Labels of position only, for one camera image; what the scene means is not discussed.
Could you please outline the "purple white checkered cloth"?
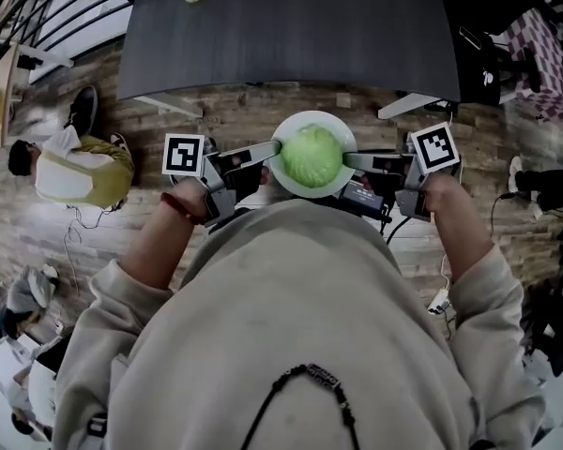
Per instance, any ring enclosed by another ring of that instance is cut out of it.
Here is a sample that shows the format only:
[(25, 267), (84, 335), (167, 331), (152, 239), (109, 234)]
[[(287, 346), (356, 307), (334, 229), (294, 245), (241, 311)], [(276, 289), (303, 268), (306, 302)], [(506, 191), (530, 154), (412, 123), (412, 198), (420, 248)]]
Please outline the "purple white checkered cloth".
[(563, 51), (548, 23), (533, 8), (521, 15), (505, 35), (511, 57), (524, 57), (524, 49), (529, 49), (540, 74), (538, 92), (531, 89), (529, 78), (524, 76), (516, 84), (516, 97), (532, 105), (542, 119), (563, 123)]

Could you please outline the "black device with screen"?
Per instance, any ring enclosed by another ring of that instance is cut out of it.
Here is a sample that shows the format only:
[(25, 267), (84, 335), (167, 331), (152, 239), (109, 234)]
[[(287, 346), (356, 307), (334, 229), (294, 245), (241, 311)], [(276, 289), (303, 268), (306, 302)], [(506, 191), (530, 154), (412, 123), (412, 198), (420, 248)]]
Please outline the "black device with screen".
[(361, 216), (383, 220), (388, 215), (384, 198), (367, 190), (356, 177), (352, 177), (342, 189), (339, 201), (350, 211)]

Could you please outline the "person's right forearm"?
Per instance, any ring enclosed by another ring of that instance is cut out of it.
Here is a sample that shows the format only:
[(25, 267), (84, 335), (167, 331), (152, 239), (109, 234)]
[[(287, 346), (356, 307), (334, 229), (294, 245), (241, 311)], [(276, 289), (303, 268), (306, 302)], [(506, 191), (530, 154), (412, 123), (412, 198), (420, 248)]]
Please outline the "person's right forearm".
[(434, 224), (457, 281), (494, 246), (473, 199), (450, 174), (435, 172), (424, 185), (444, 191), (442, 206), (434, 212)]

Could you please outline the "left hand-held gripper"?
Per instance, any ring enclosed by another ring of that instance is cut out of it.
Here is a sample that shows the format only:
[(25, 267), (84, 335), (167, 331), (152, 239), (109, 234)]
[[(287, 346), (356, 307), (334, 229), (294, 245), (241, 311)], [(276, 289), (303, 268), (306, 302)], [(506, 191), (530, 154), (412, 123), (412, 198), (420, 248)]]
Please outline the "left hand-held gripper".
[(196, 225), (211, 227), (230, 219), (236, 205), (257, 191), (264, 162), (281, 150), (282, 144), (272, 140), (222, 152), (203, 135), (168, 133), (161, 172), (174, 186), (193, 177), (205, 187), (207, 217)]

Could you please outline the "white round plate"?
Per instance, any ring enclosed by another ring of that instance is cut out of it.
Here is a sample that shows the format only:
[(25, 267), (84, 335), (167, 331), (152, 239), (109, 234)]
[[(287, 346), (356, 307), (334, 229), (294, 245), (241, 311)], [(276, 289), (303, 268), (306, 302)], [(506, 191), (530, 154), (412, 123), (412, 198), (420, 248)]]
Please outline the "white round plate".
[[(274, 132), (272, 140), (279, 141), (282, 146), (301, 128), (311, 125), (329, 130), (340, 142), (343, 154), (356, 152), (358, 150), (355, 137), (350, 128), (340, 118), (330, 113), (320, 111), (299, 112), (286, 118)], [(355, 173), (353, 169), (342, 164), (342, 168), (337, 177), (328, 185), (319, 188), (308, 188), (303, 187), (286, 175), (282, 165), (281, 152), (268, 161), (268, 168), (273, 172), (278, 183), (288, 192), (305, 199), (320, 199), (336, 194), (346, 186)]]

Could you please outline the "black stair railing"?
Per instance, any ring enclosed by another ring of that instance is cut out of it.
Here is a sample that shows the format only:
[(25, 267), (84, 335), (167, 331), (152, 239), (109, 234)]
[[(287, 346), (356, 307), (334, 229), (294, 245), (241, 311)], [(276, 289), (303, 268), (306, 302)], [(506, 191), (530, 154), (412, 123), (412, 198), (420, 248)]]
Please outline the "black stair railing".
[(126, 33), (134, 0), (0, 0), (0, 59), (18, 43), (74, 59)]

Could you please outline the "person's right hand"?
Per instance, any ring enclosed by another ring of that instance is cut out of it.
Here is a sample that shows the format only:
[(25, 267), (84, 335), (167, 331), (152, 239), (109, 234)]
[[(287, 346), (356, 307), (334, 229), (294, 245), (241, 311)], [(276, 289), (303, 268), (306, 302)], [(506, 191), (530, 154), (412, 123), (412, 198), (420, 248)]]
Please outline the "person's right hand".
[(431, 215), (436, 212), (443, 203), (444, 191), (442, 189), (427, 188), (424, 190), (425, 208)]

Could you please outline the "grey table top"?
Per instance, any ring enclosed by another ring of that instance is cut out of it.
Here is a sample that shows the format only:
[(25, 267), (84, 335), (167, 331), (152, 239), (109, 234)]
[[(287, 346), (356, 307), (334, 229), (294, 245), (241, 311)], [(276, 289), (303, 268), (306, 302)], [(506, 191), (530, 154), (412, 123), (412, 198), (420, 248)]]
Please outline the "grey table top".
[(135, 0), (119, 98), (269, 82), (461, 97), (442, 0)]

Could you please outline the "black smartphone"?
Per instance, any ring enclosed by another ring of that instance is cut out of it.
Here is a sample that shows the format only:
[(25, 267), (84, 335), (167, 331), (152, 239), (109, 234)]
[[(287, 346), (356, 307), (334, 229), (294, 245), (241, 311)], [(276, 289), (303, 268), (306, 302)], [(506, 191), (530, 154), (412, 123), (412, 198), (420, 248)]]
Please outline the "black smartphone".
[(464, 38), (471, 46), (473, 46), (478, 51), (481, 50), (481, 42), (479, 39), (472, 34), (468, 29), (463, 26), (459, 27), (459, 35)]

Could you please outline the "green cabbage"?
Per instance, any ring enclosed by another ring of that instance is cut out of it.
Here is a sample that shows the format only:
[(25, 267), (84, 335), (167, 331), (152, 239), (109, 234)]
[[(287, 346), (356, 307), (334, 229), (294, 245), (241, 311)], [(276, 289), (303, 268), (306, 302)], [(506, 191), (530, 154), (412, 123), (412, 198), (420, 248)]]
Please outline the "green cabbage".
[(342, 146), (326, 128), (301, 128), (281, 147), (281, 162), (288, 177), (306, 188), (322, 188), (342, 168)]

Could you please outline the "black bag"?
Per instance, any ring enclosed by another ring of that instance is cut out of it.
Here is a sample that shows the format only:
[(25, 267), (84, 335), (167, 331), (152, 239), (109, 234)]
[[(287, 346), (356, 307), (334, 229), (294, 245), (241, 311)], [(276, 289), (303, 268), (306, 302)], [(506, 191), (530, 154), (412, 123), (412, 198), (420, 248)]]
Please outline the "black bag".
[(520, 59), (514, 59), (487, 33), (468, 29), (481, 42), (478, 51), (459, 35), (460, 26), (453, 24), (451, 35), (462, 103), (498, 105), (501, 90), (509, 83), (516, 83), (520, 77), (526, 77), (532, 92), (540, 91), (540, 71), (535, 55), (528, 47), (523, 47)]

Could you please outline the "white power strip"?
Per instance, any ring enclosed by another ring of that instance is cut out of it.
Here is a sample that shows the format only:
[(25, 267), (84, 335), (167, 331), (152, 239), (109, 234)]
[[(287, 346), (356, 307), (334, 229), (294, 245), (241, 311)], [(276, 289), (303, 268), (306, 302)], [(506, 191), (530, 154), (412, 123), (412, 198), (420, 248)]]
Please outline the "white power strip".
[(427, 307), (427, 310), (431, 314), (440, 315), (445, 313), (449, 306), (449, 290), (447, 288), (442, 288), (435, 294), (431, 303)]

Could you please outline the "person's left forearm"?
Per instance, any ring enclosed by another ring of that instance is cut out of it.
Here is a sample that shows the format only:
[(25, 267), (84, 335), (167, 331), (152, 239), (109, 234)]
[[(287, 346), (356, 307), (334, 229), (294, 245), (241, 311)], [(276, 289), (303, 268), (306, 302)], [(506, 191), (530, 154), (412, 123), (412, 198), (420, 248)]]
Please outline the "person's left forearm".
[(205, 195), (205, 187), (193, 177), (165, 192), (119, 262), (120, 268), (146, 286), (167, 289), (195, 225), (205, 222)]

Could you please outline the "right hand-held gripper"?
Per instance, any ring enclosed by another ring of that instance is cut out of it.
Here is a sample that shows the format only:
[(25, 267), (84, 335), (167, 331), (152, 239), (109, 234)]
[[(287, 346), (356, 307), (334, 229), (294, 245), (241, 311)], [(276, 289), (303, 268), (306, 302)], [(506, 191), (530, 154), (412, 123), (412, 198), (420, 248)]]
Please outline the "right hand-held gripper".
[(369, 170), (373, 193), (388, 205), (397, 204), (401, 215), (429, 221), (424, 185), (433, 173), (454, 173), (460, 155), (444, 122), (407, 136), (403, 150), (373, 157), (359, 152), (344, 153), (342, 163), (353, 170)]

